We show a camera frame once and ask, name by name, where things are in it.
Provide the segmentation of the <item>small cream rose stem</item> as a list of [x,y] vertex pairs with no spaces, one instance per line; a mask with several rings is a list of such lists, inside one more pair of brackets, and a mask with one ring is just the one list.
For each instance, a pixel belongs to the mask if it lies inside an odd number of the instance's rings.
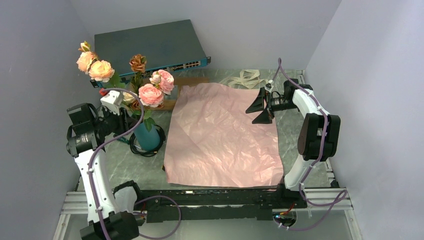
[[130,106],[130,105],[133,104],[134,101],[137,102],[136,98],[131,93],[128,93],[128,92],[125,92],[124,91],[122,94],[123,94],[123,100],[122,100],[122,102],[125,105]]

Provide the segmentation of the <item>beige ribbon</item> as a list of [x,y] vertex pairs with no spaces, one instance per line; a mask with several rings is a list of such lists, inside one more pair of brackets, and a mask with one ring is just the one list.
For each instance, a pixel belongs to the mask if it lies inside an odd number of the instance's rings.
[[243,69],[239,72],[239,76],[229,76],[221,80],[219,83],[234,89],[256,89],[264,87],[272,80],[261,78],[258,69]]

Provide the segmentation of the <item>large pink peony flower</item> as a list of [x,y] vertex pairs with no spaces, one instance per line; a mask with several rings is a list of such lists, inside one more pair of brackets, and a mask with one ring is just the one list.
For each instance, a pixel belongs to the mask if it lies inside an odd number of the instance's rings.
[[153,84],[148,83],[138,89],[138,97],[144,106],[156,108],[164,101],[164,94]]

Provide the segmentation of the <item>pink purple wrapping paper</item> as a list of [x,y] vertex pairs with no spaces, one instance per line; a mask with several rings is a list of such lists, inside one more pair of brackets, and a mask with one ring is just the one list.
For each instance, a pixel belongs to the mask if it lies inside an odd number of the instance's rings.
[[246,113],[258,89],[220,83],[184,86],[172,111],[164,154],[170,184],[268,187],[284,169],[275,123],[253,124]]

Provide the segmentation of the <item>peach rose spray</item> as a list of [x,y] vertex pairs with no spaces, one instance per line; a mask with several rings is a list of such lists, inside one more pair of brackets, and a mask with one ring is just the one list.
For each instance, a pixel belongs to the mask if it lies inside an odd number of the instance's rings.
[[112,67],[111,63],[102,60],[91,50],[91,45],[87,41],[80,43],[78,50],[81,52],[76,61],[79,71],[90,78],[90,82],[95,88],[122,88],[126,84],[122,82],[118,72]]

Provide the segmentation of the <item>brown orange rose stem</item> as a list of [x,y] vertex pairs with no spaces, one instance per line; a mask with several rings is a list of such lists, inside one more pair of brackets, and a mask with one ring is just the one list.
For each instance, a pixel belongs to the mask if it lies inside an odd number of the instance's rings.
[[130,80],[130,90],[136,94],[139,93],[139,88],[143,84],[143,74],[146,71],[147,58],[141,54],[134,55],[129,65],[131,70],[134,72],[134,76]]

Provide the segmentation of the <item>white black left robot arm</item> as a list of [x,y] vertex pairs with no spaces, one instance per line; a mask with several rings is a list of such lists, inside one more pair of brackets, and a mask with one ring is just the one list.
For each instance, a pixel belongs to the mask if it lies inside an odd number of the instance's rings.
[[95,108],[81,103],[67,109],[72,122],[67,130],[67,152],[80,171],[87,200],[87,226],[83,240],[133,240],[139,236],[134,210],[144,203],[138,185],[128,181],[112,189],[106,171],[106,141],[110,134],[123,136],[134,126],[123,107]]

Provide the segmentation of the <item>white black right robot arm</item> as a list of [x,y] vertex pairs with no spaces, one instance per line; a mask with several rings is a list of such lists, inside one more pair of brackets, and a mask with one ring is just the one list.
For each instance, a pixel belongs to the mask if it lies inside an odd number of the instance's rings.
[[315,98],[313,88],[301,84],[295,78],[283,83],[283,93],[271,90],[267,84],[259,89],[246,113],[258,112],[253,124],[271,124],[278,111],[297,109],[303,116],[303,124],[297,140],[298,157],[284,177],[286,188],[275,194],[276,203],[287,208],[295,201],[292,191],[304,188],[305,176],[311,169],[333,157],[337,151],[341,119],[330,114]]

